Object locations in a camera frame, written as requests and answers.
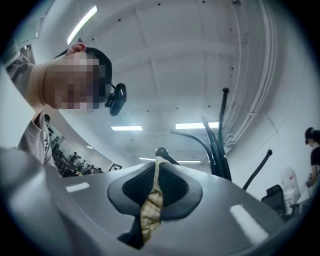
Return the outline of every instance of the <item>black chair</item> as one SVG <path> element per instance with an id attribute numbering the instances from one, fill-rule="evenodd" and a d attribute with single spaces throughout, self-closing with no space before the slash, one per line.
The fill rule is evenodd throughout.
<path id="1" fill-rule="evenodd" d="M 280 185 L 274 185 L 267 189 L 266 196 L 261 199 L 261 202 L 268 205 L 282 219 L 286 218 L 284 191 Z"/>

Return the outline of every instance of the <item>black cable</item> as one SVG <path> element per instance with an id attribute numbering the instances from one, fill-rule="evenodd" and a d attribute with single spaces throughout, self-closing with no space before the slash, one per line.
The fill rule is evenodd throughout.
<path id="1" fill-rule="evenodd" d="M 175 130 L 171 130 L 170 133 L 171 134 L 175 134 L 175 135 L 188 137 L 190 139 L 193 139 L 193 140 L 199 142 L 201 144 L 201 146 L 203 146 L 203 148 L 206 151 L 206 154 L 207 154 L 207 156 L 209 158 L 212 175 L 217 175 L 216 174 L 216 168 L 215 168 L 215 162 L 214 162 L 214 159 L 212 158 L 212 153 L 211 153 L 210 149 L 208 148 L 208 146 L 206 145 L 206 143 L 203 142 L 203 140 L 199 139 L 198 137 L 196 137 L 194 135 L 191 135 L 191 134 L 188 134 L 188 133 L 184 133 L 184 132 L 175 131 Z"/>
<path id="2" fill-rule="evenodd" d="M 209 123 L 208 123 L 208 120 L 204 116 L 201 117 L 201 122 L 202 122 L 202 124 L 206 130 L 206 133 L 208 135 L 208 138 L 209 138 L 210 148 L 211 148 L 212 156 L 213 156 L 213 159 L 215 162 L 215 173 L 217 176 L 219 176 L 221 178 L 226 178 L 224 170 L 223 170 L 223 166 L 221 163 L 221 159 L 220 159 L 220 153 L 219 153 L 218 146 L 217 146 L 218 142 L 217 142 L 216 136 L 215 136 L 214 132 L 211 130 Z"/>
<path id="3" fill-rule="evenodd" d="M 257 174 L 260 172 L 260 170 L 262 169 L 262 167 L 264 167 L 265 163 L 267 162 L 268 158 L 272 155 L 272 150 L 269 149 L 266 153 L 266 156 L 264 157 L 264 159 L 262 160 L 262 162 L 259 164 L 258 168 L 254 171 L 254 173 L 252 173 L 252 175 L 250 176 L 250 178 L 248 179 L 248 181 L 244 184 L 243 188 L 244 190 L 247 190 L 247 188 L 249 187 L 250 183 L 252 182 L 252 180 L 257 176 Z"/>
<path id="4" fill-rule="evenodd" d="M 229 89 L 227 87 L 223 88 L 223 97 L 222 97 L 222 104 L 221 104 L 221 110 L 220 110 L 220 116 L 219 116 L 219 127 L 218 127 L 218 146 L 219 146 L 219 153 L 220 153 L 220 160 L 223 167 L 224 177 L 232 181 L 230 168 L 228 164 L 228 160 L 226 158 L 226 153 L 224 149 L 224 139 L 222 135 L 223 130 L 223 123 L 224 123 L 224 116 L 225 116 L 225 110 L 227 105 L 227 97 L 229 93 Z"/>

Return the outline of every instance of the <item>white pipe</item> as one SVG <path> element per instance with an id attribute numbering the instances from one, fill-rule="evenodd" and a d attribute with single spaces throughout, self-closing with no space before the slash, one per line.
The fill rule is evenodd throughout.
<path id="1" fill-rule="evenodd" d="M 275 56 L 277 52 L 276 48 L 276 41 L 275 41 L 275 30 L 274 30 L 274 23 L 273 23 L 273 16 L 271 12 L 267 13 L 267 9 L 265 4 L 260 0 L 261 10 L 263 15 L 263 21 L 265 25 L 265 59 L 264 59 L 264 66 L 262 72 L 262 78 L 260 80 L 259 88 L 257 94 L 253 100 L 253 103 L 250 106 L 250 109 L 242 122 L 240 128 L 238 129 L 236 135 L 233 137 L 233 141 L 228 141 L 226 146 L 233 145 L 237 142 L 237 140 L 243 135 L 246 129 L 249 127 L 253 119 L 255 118 L 256 114 L 260 107 L 262 106 L 264 99 L 269 91 L 272 77 L 274 75 L 275 70 Z"/>
<path id="2" fill-rule="evenodd" d="M 235 17 L 236 29 L 237 29 L 237 32 L 238 32 L 239 64 L 238 64 L 238 74 L 236 76 L 236 82 L 235 82 L 235 89 L 234 89 L 233 97 L 232 97 L 232 100 L 231 100 L 231 103 L 230 103 L 230 107 L 228 108 L 228 111 L 227 111 L 226 115 L 224 116 L 224 120 L 228 119 L 230 110 L 231 110 L 231 108 L 233 106 L 233 103 L 235 101 L 235 97 L 236 97 L 236 94 L 237 94 L 237 88 L 238 88 L 238 84 L 239 84 L 240 72 L 241 72 L 241 58 L 242 58 L 241 49 L 242 48 L 241 48 L 240 25 L 239 25 L 238 16 L 237 16 L 237 12 L 236 12 L 234 4 L 232 4 L 232 9 L 233 9 L 234 17 Z"/>

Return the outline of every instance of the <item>ceiling light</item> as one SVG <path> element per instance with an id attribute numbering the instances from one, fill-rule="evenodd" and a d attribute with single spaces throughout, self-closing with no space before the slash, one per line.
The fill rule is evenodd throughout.
<path id="1" fill-rule="evenodd" d="M 200 160 L 193 160 L 193 161 L 177 161 L 178 163 L 200 163 Z"/>
<path id="2" fill-rule="evenodd" d="M 94 6 L 75 26 L 74 30 L 71 32 L 67 39 L 68 45 L 71 44 L 72 40 L 76 37 L 79 31 L 84 27 L 84 25 L 98 12 L 98 8 Z"/>
<path id="3" fill-rule="evenodd" d="M 147 161 L 154 161 L 156 159 L 152 159 L 152 158 L 143 158 L 143 157 L 139 157 L 139 159 L 141 160 L 147 160 Z"/>
<path id="4" fill-rule="evenodd" d="M 219 122 L 209 122 L 210 128 L 218 128 Z M 193 123 L 177 123 L 175 125 L 175 129 L 182 130 L 182 129 L 204 129 L 204 125 L 202 122 L 193 122 Z"/>
<path id="5" fill-rule="evenodd" d="M 155 159 L 152 159 L 152 158 L 143 158 L 143 157 L 139 157 L 139 159 L 141 159 L 141 160 L 147 160 L 147 161 L 154 161 Z M 191 163 L 200 163 L 201 161 L 200 160 L 193 160 L 193 161 L 188 161 L 188 160 L 186 160 L 186 161 L 184 161 L 184 160 L 181 160 L 181 161 L 177 161 L 178 163 L 189 163 L 189 164 L 191 164 Z"/>
<path id="6" fill-rule="evenodd" d="M 111 126 L 114 131 L 143 131 L 141 126 Z"/>

